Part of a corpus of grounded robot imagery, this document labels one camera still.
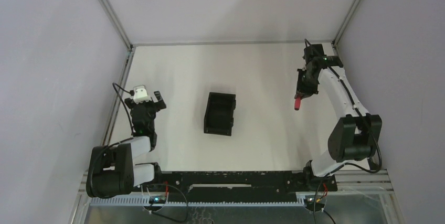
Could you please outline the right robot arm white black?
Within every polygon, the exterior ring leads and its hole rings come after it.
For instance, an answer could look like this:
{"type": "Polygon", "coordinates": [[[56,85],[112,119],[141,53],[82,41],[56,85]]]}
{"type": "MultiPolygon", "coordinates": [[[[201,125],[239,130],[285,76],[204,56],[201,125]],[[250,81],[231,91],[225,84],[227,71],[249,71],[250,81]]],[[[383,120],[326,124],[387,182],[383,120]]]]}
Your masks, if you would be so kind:
{"type": "Polygon", "coordinates": [[[337,122],[328,137],[327,151],[307,164],[310,172],[303,176],[304,186],[318,190],[324,177],[333,175],[342,167],[350,165],[365,170],[357,161],[382,156],[378,138],[382,128],[381,117],[370,112],[353,91],[343,64],[337,56],[306,58],[306,64],[298,69],[294,109],[299,110],[301,101],[318,94],[323,87],[333,106],[337,122]]]}

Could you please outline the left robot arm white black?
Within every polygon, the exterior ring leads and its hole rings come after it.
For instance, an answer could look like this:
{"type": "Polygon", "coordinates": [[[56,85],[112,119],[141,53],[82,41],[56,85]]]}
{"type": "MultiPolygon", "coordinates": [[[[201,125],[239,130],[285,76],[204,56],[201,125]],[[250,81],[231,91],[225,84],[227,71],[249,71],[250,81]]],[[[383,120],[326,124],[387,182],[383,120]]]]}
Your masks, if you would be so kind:
{"type": "Polygon", "coordinates": [[[152,191],[163,187],[164,177],[156,172],[155,163],[137,165],[134,159],[155,149],[154,121],[166,103],[159,91],[151,97],[141,87],[132,91],[132,96],[123,103],[131,123],[131,136],[92,149],[86,182],[86,192],[91,198],[127,195],[143,183],[152,191]]]}

